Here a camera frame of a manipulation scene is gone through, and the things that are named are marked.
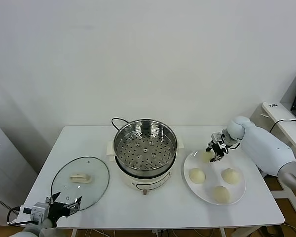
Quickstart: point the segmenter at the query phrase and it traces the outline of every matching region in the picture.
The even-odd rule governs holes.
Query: white table
[[[276,122],[282,119],[296,119],[296,117],[289,110],[288,103],[280,102],[264,102],[262,108],[267,112],[270,118]],[[296,122],[282,121],[277,123],[278,127],[289,139],[289,141],[296,147]],[[278,180],[283,190],[271,191],[275,199],[287,198],[292,204],[296,212],[296,196],[293,191],[287,187],[283,182]]]
[[[57,171],[69,161],[82,156],[102,159],[110,171],[110,183],[103,197],[90,208],[58,221],[59,228],[71,229],[197,229],[223,227],[240,228],[233,236],[244,237],[262,225],[279,225],[284,217],[255,164],[241,148],[230,151],[232,160],[245,176],[247,189],[234,205],[216,206],[199,199],[184,183],[181,168],[186,156],[203,149],[213,132],[223,127],[172,127],[184,143],[177,154],[170,179],[160,188],[141,192],[126,186],[118,174],[115,162],[106,156],[107,143],[114,138],[113,127],[67,126],[56,141],[25,206],[45,202]],[[29,220],[19,215],[17,221]]]

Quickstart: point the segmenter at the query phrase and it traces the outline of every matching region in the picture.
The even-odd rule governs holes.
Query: glass lid
[[[62,167],[51,185],[51,194],[60,192],[57,202],[72,203],[82,197],[80,210],[95,204],[109,184],[109,170],[95,157],[80,157]]]

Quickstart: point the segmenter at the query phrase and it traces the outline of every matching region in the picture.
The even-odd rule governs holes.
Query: wooden floor
[[[265,179],[268,187],[271,190],[281,190],[281,187],[279,183],[277,182],[277,179],[275,177],[268,177]],[[285,217],[285,222],[295,226],[296,227],[296,213],[294,209],[292,208],[290,202],[287,199],[278,199],[276,200],[277,204],[282,210],[282,213]],[[296,237],[296,233],[292,231],[292,229],[288,226],[282,225],[282,229],[284,232],[285,237]],[[21,227],[2,227],[0,226],[0,237],[8,237],[10,235],[13,235],[14,233],[17,233],[21,231]],[[234,231],[234,228],[225,229],[227,237],[231,236],[231,233]],[[212,230],[198,230],[199,233],[204,235],[205,237],[209,237]],[[64,230],[65,236],[70,237],[71,236],[71,230]],[[105,230],[105,234],[109,235],[110,237],[114,236],[113,230]],[[194,230],[175,230],[175,234],[178,237],[199,237],[199,235]],[[78,230],[77,237],[102,237],[102,234],[99,234],[95,231],[91,230]],[[153,237],[156,236],[153,234],[150,230],[116,230],[115,232],[116,237]],[[212,237],[220,237],[220,231],[215,229]],[[256,231],[254,232],[251,237],[261,237],[262,235]],[[164,231],[162,237],[175,237],[172,230],[169,230],[169,236],[168,232]]]

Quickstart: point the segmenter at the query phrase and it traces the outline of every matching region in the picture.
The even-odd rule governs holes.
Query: white plate
[[[241,170],[230,162],[228,159],[229,155],[226,155],[221,161],[206,163],[203,161],[203,154],[204,151],[194,151],[184,161],[183,172],[188,186],[201,199],[215,205],[231,205],[238,202],[246,191],[246,181]],[[188,173],[193,168],[203,170],[206,175],[204,183],[195,184],[191,181]],[[241,181],[238,184],[228,184],[222,179],[222,172],[228,168],[235,169],[239,172]],[[214,199],[213,188],[218,185],[224,186],[229,190],[229,203],[220,203]]]

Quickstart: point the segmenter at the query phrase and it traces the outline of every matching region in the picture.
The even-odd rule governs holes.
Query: white wall
[[[65,125],[225,125],[295,75],[296,0],[0,1],[0,125],[36,170]]]

